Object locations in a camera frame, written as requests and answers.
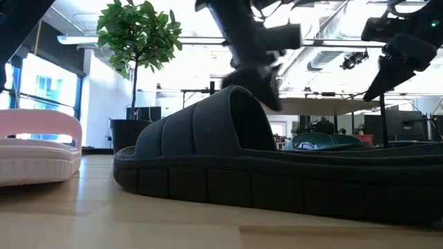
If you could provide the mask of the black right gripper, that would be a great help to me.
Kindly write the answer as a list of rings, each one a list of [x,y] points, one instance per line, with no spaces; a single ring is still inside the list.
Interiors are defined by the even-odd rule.
[[[361,40],[387,43],[379,57],[379,72],[365,92],[369,102],[425,71],[443,45],[443,0],[426,2],[414,12],[398,12],[406,0],[388,0],[381,17],[368,18]]]

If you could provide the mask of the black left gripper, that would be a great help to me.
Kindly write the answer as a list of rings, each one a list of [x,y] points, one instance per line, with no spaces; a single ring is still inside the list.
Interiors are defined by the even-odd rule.
[[[253,17],[251,0],[196,0],[195,10],[209,9],[240,67],[223,79],[223,88],[241,86],[274,111],[281,111],[275,52],[301,47],[301,25],[267,28]]]

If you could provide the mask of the wooden shelf black metal legs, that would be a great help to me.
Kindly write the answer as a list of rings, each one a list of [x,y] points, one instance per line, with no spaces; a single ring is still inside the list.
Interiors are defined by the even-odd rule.
[[[364,105],[363,100],[285,98],[283,111],[331,116]],[[278,151],[262,104],[241,86],[228,86],[197,104],[193,128],[195,149],[201,154],[234,156],[248,151]]]

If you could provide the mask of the pink slide sandal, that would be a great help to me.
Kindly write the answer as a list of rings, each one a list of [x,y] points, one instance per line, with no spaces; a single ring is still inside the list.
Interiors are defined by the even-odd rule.
[[[11,138],[21,133],[67,135],[61,142]],[[0,110],[0,187],[67,181],[82,158],[82,126],[77,118],[56,110]]]

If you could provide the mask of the dark background workstation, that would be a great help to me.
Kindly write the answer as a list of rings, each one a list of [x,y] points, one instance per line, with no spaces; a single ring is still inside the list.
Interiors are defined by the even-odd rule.
[[[419,111],[386,111],[388,141],[428,140],[427,125]],[[381,115],[364,115],[364,134],[373,135],[373,143],[383,143]]]

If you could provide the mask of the black monitor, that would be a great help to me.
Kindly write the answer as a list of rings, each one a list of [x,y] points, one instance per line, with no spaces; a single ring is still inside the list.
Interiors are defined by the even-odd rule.
[[[127,107],[126,119],[156,122],[161,119],[161,107]]]

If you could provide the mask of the green potted plant black pot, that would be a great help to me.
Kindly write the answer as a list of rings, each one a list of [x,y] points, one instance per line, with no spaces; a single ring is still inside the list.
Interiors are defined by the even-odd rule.
[[[163,65],[175,58],[175,51],[181,50],[179,41],[181,23],[174,12],[157,12],[148,1],[135,4],[132,0],[114,0],[101,10],[96,26],[97,46],[107,46],[112,52],[108,62],[122,77],[133,73],[132,100],[125,119],[109,121],[113,151],[136,144],[139,134],[152,124],[143,120],[136,112],[138,69],[150,68],[160,71]]]

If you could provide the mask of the ceiling strip light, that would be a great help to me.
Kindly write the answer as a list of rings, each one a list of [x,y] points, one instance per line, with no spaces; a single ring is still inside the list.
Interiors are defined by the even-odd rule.
[[[57,40],[64,45],[96,44],[98,42],[98,37],[59,35]],[[222,37],[180,37],[179,41],[183,45],[218,46],[222,45],[225,39]],[[301,46],[319,48],[382,48],[384,43],[356,39],[304,39]]]

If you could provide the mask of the large office window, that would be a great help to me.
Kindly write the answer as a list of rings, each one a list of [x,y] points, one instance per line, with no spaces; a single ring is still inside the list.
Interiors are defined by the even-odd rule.
[[[82,78],[32,53],[5,65],[0,109],[47,109],[80,117]]]

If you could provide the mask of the silver air duct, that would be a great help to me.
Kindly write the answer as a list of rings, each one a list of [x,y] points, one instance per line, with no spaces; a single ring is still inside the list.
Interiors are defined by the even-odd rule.
[[[374,6],[368,2],[350,0],[320,29],[315,36],[320,40],[316,41],[318,47],[314,47],[316,53],[307,62],[309,71],[321,71],[335,59],[341,63],[348,54],[365,51],[360,36],[367,18],[374,14]]]

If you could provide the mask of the black aluminium table frame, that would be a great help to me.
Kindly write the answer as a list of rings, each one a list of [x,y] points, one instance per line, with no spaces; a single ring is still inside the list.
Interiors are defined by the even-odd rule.
[[[95,147],[82,147],[83,155],[113,155],[113,149],[95,148]]]

